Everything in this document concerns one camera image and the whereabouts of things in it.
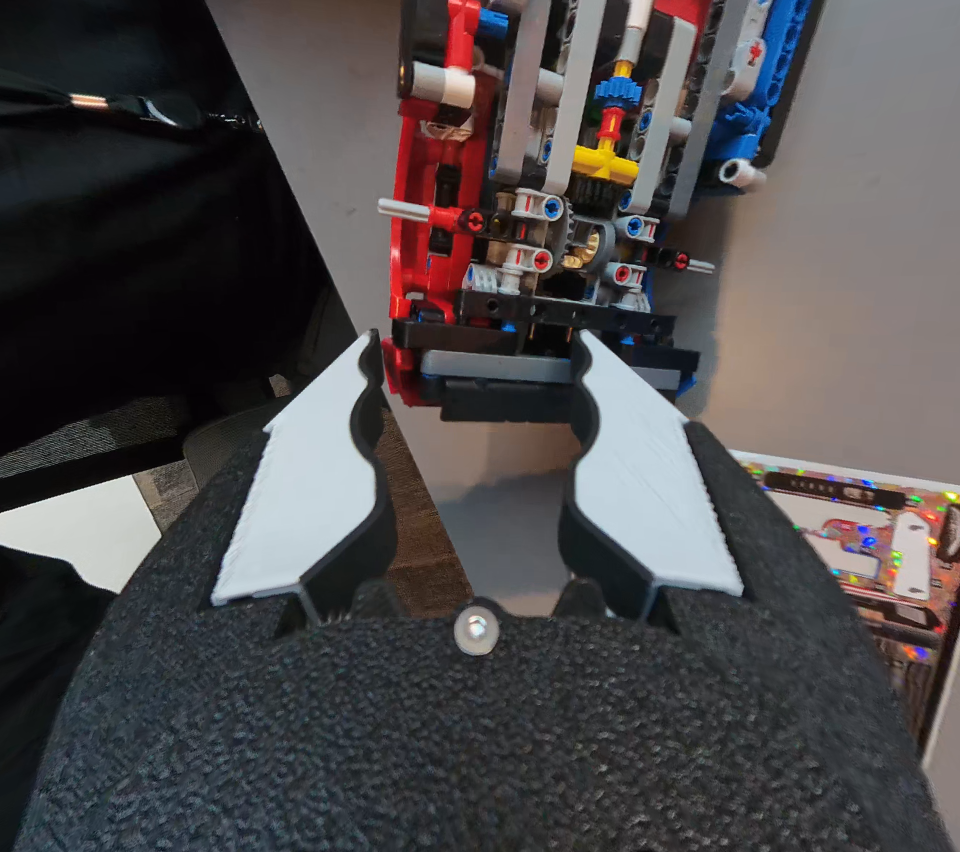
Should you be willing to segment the holographic sticker sheet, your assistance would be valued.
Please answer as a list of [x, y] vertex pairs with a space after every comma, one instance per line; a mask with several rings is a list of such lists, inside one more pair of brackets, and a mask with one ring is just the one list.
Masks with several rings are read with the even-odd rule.
[[958, 485], [745, 450], [730, 454], [854, 603], [925, 756], [939, 732], [958, 650]]

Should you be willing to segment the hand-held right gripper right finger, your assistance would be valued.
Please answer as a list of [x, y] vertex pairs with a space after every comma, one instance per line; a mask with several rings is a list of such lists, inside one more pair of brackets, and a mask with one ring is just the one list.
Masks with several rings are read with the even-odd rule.
[[570, 426], [581, 448], [558, 549], [606, 609], [637, 620], [668, 587], [742, 598], [744, 585], [690, 446], [690, 420], [590, 331], [572, 341]]

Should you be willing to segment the toy brick race car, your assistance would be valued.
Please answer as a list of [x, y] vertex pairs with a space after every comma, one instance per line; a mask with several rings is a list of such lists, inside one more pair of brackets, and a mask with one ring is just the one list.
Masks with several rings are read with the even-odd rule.
[[700, 354], [655, 309], [693, 198], [765, 181], [819, 0], [402, 0], [390, 393], [449, 422], [562, 423], [594, 333], [667, 400]]

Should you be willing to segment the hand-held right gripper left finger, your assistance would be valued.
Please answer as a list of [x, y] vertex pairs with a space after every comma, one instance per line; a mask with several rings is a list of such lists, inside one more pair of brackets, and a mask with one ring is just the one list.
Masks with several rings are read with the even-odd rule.
[[383, 383], [379, 332], [367, 330], [263, 427], [212, 606], [292, 596], [321, 624], [350, 613], [358, 590], [384, 576], [397, 525], [377, 456]]

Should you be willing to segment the white panel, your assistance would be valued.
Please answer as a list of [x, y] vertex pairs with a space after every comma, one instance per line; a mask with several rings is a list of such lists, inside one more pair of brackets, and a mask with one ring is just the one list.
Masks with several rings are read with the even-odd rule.
[[67, 561], [86, 582], [115, 594], [161, 537], [130, 475], [1, 515], [3, 546]]

